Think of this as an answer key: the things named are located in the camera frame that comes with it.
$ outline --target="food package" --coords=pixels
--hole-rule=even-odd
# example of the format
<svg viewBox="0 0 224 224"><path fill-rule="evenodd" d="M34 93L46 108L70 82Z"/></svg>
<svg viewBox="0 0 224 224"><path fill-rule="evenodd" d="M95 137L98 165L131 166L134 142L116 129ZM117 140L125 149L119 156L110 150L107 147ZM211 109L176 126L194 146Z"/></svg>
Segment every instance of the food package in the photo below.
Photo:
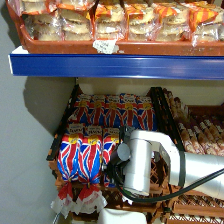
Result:
<svg viewBox="0 0 224 224"><path fill-rule="evenodd" d="M120 96L106 95L104 114L105 127L119 128L123 126Z"/></svg>
<svg viewBox="0 0 224 224"><path fill-rule="evenodd" d="M118 128L105 128L103 130L103 164L107 165L110 161L110 155L119 144L119 129ZM110 178L104 174L104 186L114 187Z"/></svg>
<svg viewBox="0 0 224 224"><path fill-rule="evenodd" d="M137 97L139 129L156 131L157 121L150 97Z"/></svg>
<svg viewBox="0 0 224 224"><path fill-rule="evenodd" d="M56 9L55 0L8 0L8 4L18 16L51 13Z"/></svg>
<svg viewBox="0 0 224 224"><path fill-rule="evenodd" d="M222 39L224 10L206 1L182 3L189 8L189 23L192 30L192 44Z"/></svg>
<svg viewBox="0 0 224 224"><path fill-rule="evenodd" d="M107 204L97 184L100 182L102 128L88 126L80 147L78 179L84 184L74 208L75 213L100 212Z"/></svg>
<svg viewBox="0 0 224 224"><path fill-rule="evenodd" d="M77 96L73 113L68 118L69 122L74 123L88 123L88 110L91 96L86 94L80 94Z"/></svg>
<svg viewBox="0 0 224 224"><path fill-rule="evenodd" d="M100 0L95 12L95 39L125 38L125 15L119 0Z"/></svg>
<svg viewBox="0 0 224 224"><path fill-rule="evenodd" d="M94 0L56 0L57 7L76 11L86 11L95 4Z"/></svg>
<svg viewBox="0 0 224 224"><path fill-rule="evenodd" d="M105 95L91 96L89 104L89 124L104 125Z"/></svg>
<svg viewBox="0 0 224 224"><path fill-rule="evenodd" d="M120 94L120 102L123 125L135 127L137 129L139 127L139 123L136 95L122 93Z"/></svg>
<svg viewBox="0 0 224 224"><path fill-rule="evenodd" d="M156 41L179 41L190 37L189 9L178 3L153 3L160 27L154 35Z"/></svg>
<svg viewBox="0 0 224 224"><path fill-rule="evenodd" d="M155 29L153 8L145 1L124 1L127 20L128 40L147 41L151 39Z"/></svg>
<svg viewBox="0 0 224 224"><path fill-rule="evenodd" d="M89 11L61 9L62 30L65 41L87 41L92 39L92 22Z"/></svg>
<svg viewBox="0 0 224 224"><path fill-rule="evenodd" d="M28 33L34 40L62 40L61 22L58 11L50 14L29 15L25 19L25 25Z"/></svg>
<svg viewBox="0 0 224 224"><path fill-rule="evenodd" d="M57 161L58 170L62 174L65 185L51 204L51 208L57 214L62 213L65 218L70 211L74 212L76 207L73 202L72 182L78 180L78 159L82 141L83 125L68 124L66 133L62 137Z"/></svg>

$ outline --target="label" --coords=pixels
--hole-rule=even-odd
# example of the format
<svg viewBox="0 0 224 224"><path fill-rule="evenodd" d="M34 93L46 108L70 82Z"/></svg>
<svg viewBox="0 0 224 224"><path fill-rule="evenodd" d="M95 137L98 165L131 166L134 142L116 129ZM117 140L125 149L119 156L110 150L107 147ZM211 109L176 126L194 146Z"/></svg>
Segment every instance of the label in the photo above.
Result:
<svg viewBox="0 0 224 224"><path fill-rule="evenodd" d="M83 124L74 124L74 123L69 124L67 130L69 134L75 134L75 133L83 134Z"/></svg>
<svg viewBox="0 0 224 224"><path fill-rule="evenodd" d="M112 54L114 52L116 40L95 40L93 47L98 53Z"/></svg>

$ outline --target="blue shelf edge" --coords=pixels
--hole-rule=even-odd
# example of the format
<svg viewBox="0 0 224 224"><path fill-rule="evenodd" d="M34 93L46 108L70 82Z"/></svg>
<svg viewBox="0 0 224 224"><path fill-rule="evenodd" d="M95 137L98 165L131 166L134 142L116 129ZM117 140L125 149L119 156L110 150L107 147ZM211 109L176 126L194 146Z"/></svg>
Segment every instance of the blue shelf edge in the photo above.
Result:
<svg viewBox="0 0 224 224"><path fill-rule="evenodd" d="M224 80L224 57L145 55L9 55L14 76Z"/></svg>

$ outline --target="orange tray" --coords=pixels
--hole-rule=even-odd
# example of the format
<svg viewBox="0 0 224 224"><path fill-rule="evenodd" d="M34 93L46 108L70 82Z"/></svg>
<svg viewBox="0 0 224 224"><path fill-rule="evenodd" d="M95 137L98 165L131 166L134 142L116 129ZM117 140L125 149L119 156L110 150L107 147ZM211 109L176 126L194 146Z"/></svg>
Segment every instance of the orange tray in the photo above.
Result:
<svg viewBox="0 0 224 224"><path fill-rule="evenodd" d="M33 54L97 54L93 41L38 41L26 31L24 21L8 5L9 14L15 23L24 49ZM179 56L223 56L224 42L200 43L193 47L190 41L178 42L116 42L117 54L130 55L179 55Z"/></svg>

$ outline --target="sticker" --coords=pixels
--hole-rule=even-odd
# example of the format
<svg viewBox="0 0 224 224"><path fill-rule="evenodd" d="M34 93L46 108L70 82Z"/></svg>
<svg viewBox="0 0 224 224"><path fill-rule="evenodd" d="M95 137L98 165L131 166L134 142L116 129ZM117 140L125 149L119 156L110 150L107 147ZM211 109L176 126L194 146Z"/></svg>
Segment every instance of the sticker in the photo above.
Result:
<svg viewBox="0 0 224 224"><path fill-rule="evenodd" d="M112 54L114 52L116 40L95 40L93 47L98 53Z"/></svg>

